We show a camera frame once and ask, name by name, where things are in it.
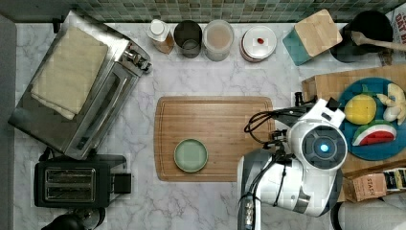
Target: black pot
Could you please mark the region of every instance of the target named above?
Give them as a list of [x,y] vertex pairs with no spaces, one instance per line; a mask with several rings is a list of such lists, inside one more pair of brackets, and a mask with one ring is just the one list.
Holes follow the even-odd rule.
[[385,14],[379,11],[363,11],[340,30],[343,41],[330,49],[331,54],[339,61],[354,62],[359,56],[366,53],[377,53],[383,51],[384,47],[372,45],[356,45],[352,39],[351,31],[357,31],[364,34],[365,37],[381,40],[393,41],[393,29],[391,21]]

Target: watermelon slice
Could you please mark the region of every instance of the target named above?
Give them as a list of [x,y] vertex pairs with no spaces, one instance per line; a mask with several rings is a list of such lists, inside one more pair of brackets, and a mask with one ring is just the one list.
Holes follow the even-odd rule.
[[372,121],[359,127],[352,139],[353,146],[368,146],[377,143],[391,142],[396,138],[395,127],[383,120]]

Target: toaster oven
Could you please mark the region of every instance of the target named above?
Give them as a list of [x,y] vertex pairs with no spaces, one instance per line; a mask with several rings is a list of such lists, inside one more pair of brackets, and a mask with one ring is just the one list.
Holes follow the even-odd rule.
[[68,28],[77,27],[108,46],[79,114],[68,120],[31,94],[31,80],[9,124],[77,160],[96,150],[138,79],[150,71],[150,57],[133,40],[78,11],[70,11],[33,79],[39,75]]

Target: toaster oven knob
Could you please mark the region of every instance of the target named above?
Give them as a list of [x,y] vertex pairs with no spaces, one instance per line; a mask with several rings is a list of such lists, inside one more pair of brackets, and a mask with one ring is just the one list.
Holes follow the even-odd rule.
[[141,57],[140,60],[138,60],[138,63],[136,64],[140,69],[146,71],[146,73],[149,73],[151,70],[152,64],[149,63],[145,58]]

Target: paper towel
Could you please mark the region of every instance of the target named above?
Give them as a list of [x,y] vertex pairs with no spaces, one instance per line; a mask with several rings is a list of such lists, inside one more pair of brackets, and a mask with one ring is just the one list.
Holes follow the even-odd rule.
[[406,194],[385,195],[382,197],[382,199],[385,202],[406,211]]
[[406,211],[379,199],[344,202],[338,211],[343,230],[404,230]]

